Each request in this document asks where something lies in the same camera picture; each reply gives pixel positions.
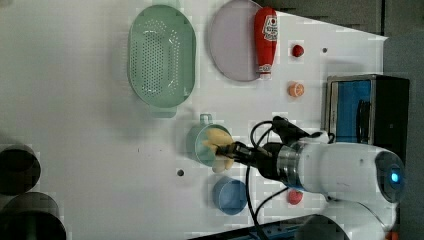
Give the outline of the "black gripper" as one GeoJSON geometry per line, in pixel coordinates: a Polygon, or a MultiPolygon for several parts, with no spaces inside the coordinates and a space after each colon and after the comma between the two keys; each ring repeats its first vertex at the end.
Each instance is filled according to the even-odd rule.
{"type": "Polygon", "coordinates": [[[253,147],[247,147],[241,142],[233,142],[229,145],[222,146],[215,155],[225,160],[237,161],[246,166],[256,168],[260,174],[270,180],[279,180],[277,171],[278,153],[282,148],[281,143],[266,143],[263,148],[270,153],[266,155],[253,147]]]}

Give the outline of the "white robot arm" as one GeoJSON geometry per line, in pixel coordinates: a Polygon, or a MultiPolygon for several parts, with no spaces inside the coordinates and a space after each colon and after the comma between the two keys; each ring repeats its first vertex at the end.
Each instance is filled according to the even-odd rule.
{"type": "Polygon", "coordinates": [[[381,147],[332,143],[326,132],[293,142],[219,146],[217,153],[256,168],[270,180],[321,194],[327,205],[297,229],[294,240],[385,240],[405,195],[402,160],[381,147]]]}

